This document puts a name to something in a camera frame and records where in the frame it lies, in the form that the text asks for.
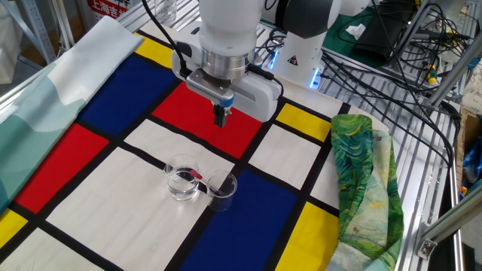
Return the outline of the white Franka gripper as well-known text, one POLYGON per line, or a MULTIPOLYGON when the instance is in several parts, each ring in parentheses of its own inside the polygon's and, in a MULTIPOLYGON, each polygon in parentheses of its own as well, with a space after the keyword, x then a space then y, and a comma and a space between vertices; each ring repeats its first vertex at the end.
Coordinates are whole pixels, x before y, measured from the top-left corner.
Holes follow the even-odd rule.
POLYGON ((172 54, 172 71, 189 90, 212 103, 214 124, 223 128, 235 108, 260 122, 275 113, 282 86, 273 74, 259 67, 261 58, 250 50, 242 56, 225 57, 209 52, 200 44, 199 26, 187 26, 174 38, 189 75, 180 75, 179 55, 172 54))

